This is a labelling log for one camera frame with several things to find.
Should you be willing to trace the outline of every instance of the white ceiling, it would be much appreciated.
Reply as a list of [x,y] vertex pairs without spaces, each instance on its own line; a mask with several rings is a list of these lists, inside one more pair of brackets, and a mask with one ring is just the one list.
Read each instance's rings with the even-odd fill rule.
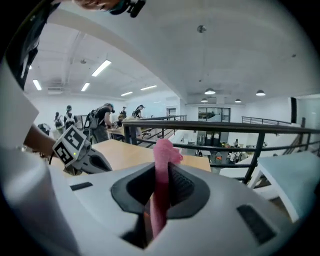
[[[97,77],[92,73],[104,60],[112,63]],[[37,79],[42,91],[33,84]],[[85,83],[90,86],[85,92]],[[141,91],[141,88],[157,85]],[[116,47],[78,30],[48,23],[40,36],[38,54],[27,76],[27,93],[47,94],[48,88],[62,88],[64,93],[130,99],[168,87],[147,68]]]
[[[229,104],[236,98],[259,101],[259,89],[267,97],[304,93],[310,83],[308,40],[276,1],[167,2],[149,1],[147,8],[177,51],[188,103],[199,102],[207,88],[216,91],[212,97]],[[197,32],[199,25],[207,31]],[[317,67],[312,76],[319,82]],[[320,89],[319,83],[313,86]]]
[[[119,97],[144,84],[157,84],[157,90],[167,85],[188,104],[200,103],[207,88],[217,92],[209,104],[216,98],[226,104],[234,104],[236,98],[243,104],[260,101],[257,90],[264,90],[265,98],[320,93],[317,55],[299,25],[275,0],[148,0],[135,19],[126,13],[113,16],[64,3],[49,22],[101,41],[86,35],[74,47],[78,31],[67,28],[63,36],[47,35],[37,61],[42,50],[56,47],[53,42],[60,44],[62,52],[46,53],[51,55],[43,58],[48,62],[43,68],[46,86],[53,78],[68,81],[69,73],[68,87],[80,91],[90,79],[87,93],[95,95]],[[199,25],[207,31],[198,33]],[[58,28],[49,24],[41,40],[50,27]],[[68,66],[68,53],[73,52],[74,64]],[[90,77],[107,53],[112,65],[97,79]],[[58,56],[59,61],[46,60]],[[87,64],[79,64],[82,58]]]

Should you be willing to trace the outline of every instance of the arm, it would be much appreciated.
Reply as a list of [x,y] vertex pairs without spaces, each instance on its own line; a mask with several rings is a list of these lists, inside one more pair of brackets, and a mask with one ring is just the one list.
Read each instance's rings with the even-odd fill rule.
[[29,148],[39,151],[46,156],[53,153],[52,147],[56,141],[42,132],[35,124],[33,124],[25,137],[24,144]]
[[110,122],[110,112],[106,112],[104,114],[104,122],[107,126],[110,126],[110,127],[113,126],[112,122]]

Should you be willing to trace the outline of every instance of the pink foam piece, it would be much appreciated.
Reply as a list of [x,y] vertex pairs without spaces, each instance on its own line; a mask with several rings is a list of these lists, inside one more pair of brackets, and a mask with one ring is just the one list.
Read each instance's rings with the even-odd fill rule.
[[166,213],[170,207],[168,164],[180,164],[183,156],[170,140],[159,139],[154,148],[155,187],[150,202],[150,219],[153,238],[160,233],[167,222]]

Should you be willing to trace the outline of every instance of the wooden table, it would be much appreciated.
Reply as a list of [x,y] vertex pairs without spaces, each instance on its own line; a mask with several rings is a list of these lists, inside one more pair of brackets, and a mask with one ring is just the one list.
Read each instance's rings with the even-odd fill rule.
[[[152,149],[114,139],[94,144],[92,145],[92,148],[105,156],[113,170],[121,170],[148,162],[154,162],[155,160]],[[61,170],[64,169],[63,163],[56,157],[52,159],[51,164],[59,167]],[[207,157],[184,155],[181,164],[211,172]],[[63,174],[65,177],[71,177],[71,175],[66,172],[63,172]]]

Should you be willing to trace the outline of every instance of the black rubber pad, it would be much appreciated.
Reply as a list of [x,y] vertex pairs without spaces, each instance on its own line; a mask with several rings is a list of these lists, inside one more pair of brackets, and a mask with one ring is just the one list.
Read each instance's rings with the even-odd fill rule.
[[250,205],[241,205],[237,211],[260,245],[276,236],[276,233]]
[[88,187],[91,187],[91,186],[93,186],[92,183],[84,182],[84,183],[80,183],[80,184],[77,184],[77,185],[72,185],[72,186],[70,186],[70,188],[71,188],[72,191],[76,191],[76,190],[82,190],[82,189],[85,189],[85,188],[88,188]]

